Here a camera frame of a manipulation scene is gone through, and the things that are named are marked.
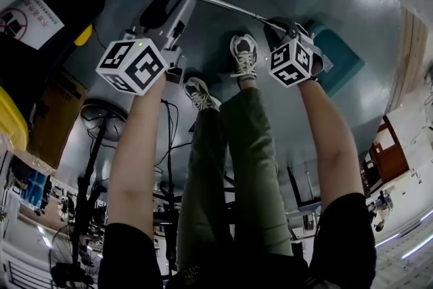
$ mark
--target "hand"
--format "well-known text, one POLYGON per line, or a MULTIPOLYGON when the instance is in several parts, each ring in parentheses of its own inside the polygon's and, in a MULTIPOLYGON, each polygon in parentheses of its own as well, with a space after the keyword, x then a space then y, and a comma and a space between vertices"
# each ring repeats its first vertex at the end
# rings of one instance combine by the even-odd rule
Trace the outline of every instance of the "hand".
POLYGON ((317 54, 313 54, 313 64, 311 66, 311 76, 317 76, 323 70, 323 59, 317 54))

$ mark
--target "green pants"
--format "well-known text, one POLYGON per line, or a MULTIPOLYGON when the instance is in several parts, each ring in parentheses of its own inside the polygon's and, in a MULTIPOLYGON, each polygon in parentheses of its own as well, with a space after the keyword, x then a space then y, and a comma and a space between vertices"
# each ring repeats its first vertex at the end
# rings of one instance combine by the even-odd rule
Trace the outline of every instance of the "green pants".
POLYGON ((236 251, 291 254, 271 126, 260 91, 241 91, 220 110, 203 110, 196 121, 178 225, 180 269, 236 251), (235 240, 225 208, 227 142, 235 175, 235 240))

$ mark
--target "black sleeve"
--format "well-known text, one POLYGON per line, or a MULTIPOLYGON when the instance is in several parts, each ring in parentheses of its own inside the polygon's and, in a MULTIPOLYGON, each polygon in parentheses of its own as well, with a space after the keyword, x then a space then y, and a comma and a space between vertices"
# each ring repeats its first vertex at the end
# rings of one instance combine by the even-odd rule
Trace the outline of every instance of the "black sleeve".
POLYGON ((104 237, 98 287, 162 288, 154 243, 142 231, 109 224, 104 237))
POLYGON ((369 288, 375 265, 375 240, 365 197, 338 198, 320 218, 310 264, 313 276, 341 288, 369 288))

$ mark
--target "fan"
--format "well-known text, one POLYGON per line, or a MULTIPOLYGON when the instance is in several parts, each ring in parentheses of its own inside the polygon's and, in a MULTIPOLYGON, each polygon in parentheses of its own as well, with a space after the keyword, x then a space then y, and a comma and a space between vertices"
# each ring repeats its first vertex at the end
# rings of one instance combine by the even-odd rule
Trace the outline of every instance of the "fan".
POLYGON ((73 231, 74 224, 67 224, 53 237, 48 254, 51 276, 58 288, 93 288, 99 275, 102 245, 93 236, 83 236, 80 265, 75 265, 72 261, 73 231))
POLYGON ((77 179, 75 223, 59 229, 49 251, 51 276, 58 288, 93 288, 97 281, 104 231, 92 225, 91 220, 97 199, 107 189, 95 184, 89 199, 87 190, 99 148, 107 146, 102 140, 117 142, 120 139, 127 113, 104 100, 90 99, 81 109, 81 118, 92 138, 92 146, 85 174, 77 179))

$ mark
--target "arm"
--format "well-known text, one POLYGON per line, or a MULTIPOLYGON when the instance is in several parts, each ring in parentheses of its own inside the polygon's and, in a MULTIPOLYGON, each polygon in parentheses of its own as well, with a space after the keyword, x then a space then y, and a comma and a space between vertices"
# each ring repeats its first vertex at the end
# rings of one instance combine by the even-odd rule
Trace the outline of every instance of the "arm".
POLYGON ((322 209, 340 196, 364 194, 352 133, 321 85, 299 84, 316 145, 322 209))
POLYGON ((162 75, 143 96, 135 97, 110 173, 108 223, 123 223, 154 237, 153 191, 156 135, 162 75))

